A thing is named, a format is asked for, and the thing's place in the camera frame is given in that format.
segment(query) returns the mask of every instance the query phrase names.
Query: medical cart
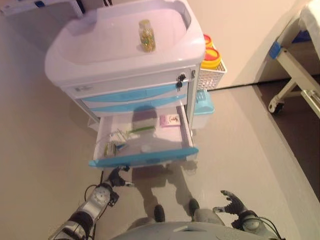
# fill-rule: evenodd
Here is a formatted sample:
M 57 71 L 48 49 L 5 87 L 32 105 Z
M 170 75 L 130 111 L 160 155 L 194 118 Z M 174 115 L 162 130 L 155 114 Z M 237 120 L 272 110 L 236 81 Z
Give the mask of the medical cart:
M 144 52 L 139 21 L 148 19 L 156 48 Z M 144 0 L 99 8 L 72 20 L 45 58 L 48 78 L 99 123 L 93 167 L 145 166 L 193 159 L 192 140 L 205 40 L 186 0 Z M 148 111 L 154 133 L 104 157 L 110 133 Z M 179 127 L 160 127 L 159 116 L 178 114 Z

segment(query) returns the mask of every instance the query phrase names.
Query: blue drawer trim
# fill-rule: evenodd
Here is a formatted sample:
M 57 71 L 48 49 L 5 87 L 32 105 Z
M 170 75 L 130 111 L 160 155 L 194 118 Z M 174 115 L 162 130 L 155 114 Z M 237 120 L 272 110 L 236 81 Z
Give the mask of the blue drawer trim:
M 126 92 L 117 92 L 100 96 L 92 96 L 83 98 L 83 101 L 88 102 L 99 102 L 99 103 L 120 103 L 135 101 L 141 99 L 148 99 L 158 95 L 165 94 L 167 92 L 176 91 L 177 87 L 175 84 L 166 86 L 156 86 L 145 89 L 138 89 Z
M 141 101 L 129 104 L 122 104 L 122 105 L 115 105 L 115 106 L 104 106 L 104 107 L 94 107 L 90 108 L 93 112 L 113 112 L 113 113 L 120 113 L 120 112 L 132 112 L 139 108 L 139 111 L 148 110 L 151 108 L 158 108 L 160 106 L 174 103 L 180 99 L 186 98 L 187 95 L 179 95 L 179 96 L 171 96 L 161 99 L 155 99 L 151 101 Z
M 176 150 L 141 153 L 128 156 L 116 156 L 100 160 L 92 160 L 89 162 L 89 166 L 96 168 L 114 168 L 117 166 L 138 167 L 145 165 L 155 165 L 166 161 L 181 160 L 187 156 L 197 154 L 198 152 L 198 148 L 188 147 Z

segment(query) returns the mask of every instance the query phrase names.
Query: bed caster wheel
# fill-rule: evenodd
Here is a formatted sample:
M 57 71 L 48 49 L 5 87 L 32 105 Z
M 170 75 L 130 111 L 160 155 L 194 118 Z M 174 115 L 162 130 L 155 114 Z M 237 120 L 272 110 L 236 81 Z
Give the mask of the bed caster wheel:
M 275 102 L 272 99 L 269 104 L 269 112 L 272 114 L 278 114 L 284 108 L 284 105 L 284 102 Z

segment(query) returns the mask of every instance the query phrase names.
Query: drawer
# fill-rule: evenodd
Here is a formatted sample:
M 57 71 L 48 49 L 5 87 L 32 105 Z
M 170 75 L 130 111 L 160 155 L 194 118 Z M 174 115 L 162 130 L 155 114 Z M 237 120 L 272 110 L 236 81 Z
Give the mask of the drawer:
M 161 109 L 187 104 L 187 94 L 171 96 L 148 101 L 139 101 L 134 103 L 119 104 L 113 106 L 93 107 L 90 110 L 98 117 L 105 117 L 119 114 L 129 114 L 136 110 Z
M 194 80 L 192 71 L 198 71 L 197 66 L 190 66 L 175 70 L 168 70 L 164 72 L 155 72 L 145 75 L 136 75 L 132 77 L 125 77 L 121 79 L 105 79 L 100 82 L 90 82 L 86 84 L 63 87 L 62 90 L 66 92 L 73 99 L 83 99 L 102 94 L 112 94 L 126 90 L 143 89 L 146 86 L 163 86 L 169 84 L 176 84 L 177 78 L 181 74 L 185 74 L 186 79 L 184 83 Z
M 160 115 L 179 114 L 180 126 L 160 127 Z M 105 146 L 110 142 L 110 133 L 117 129 L 123 132 L 132 129 L 133 120 L 155 118 L 155 129 L 131 134 L 127 147 L 114 157 L 105 158 Z M 183 159 L 193 159 L 198 153 L 194 147 L 184 106 L 151 109 L 125 115 L 106 116 L 100 119 L 94 160 L 91 167 L 114 168 L 117 166 L 141 167 L 158 165 Z
M 109 107 L 126 103 L 138 103 L 184 95 L 188 93 L 188 83 L 184 82 L 180 89 L 176 84 L 122 91 L 81 99 L 88 108 Z

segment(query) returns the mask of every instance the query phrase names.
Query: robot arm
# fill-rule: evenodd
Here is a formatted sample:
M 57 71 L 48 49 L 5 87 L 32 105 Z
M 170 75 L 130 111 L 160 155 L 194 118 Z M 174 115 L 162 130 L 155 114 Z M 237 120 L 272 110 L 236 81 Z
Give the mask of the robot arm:
M 269 231 L 264 224 L 266 222 L 264 222 L 264 220 L 262 220 L 254 211 L 248 210 L 236 195 L 226 190 L 222 190 L 221 193 L 227 196 L 226 199 L 231 201 L 231 203 L 224 207 L 214 207 L 213 211 L 216 213 L 229 213 L 238 215 L 238 219 L 231 223 L 233 228 L 270 240 L 282 240 L 278 231 L 275 231 L 274 233 Z
M 126 182 L 119 176 L 120 170 L 120 167 L 115 168 L 108 179 L 93 190 L 88 199 L 49 237 L 49 240 L 87 240 L 92 227 L 107 206 L 114 206 L 119 198 L 113 187 L 133 186 L 133 183 Z

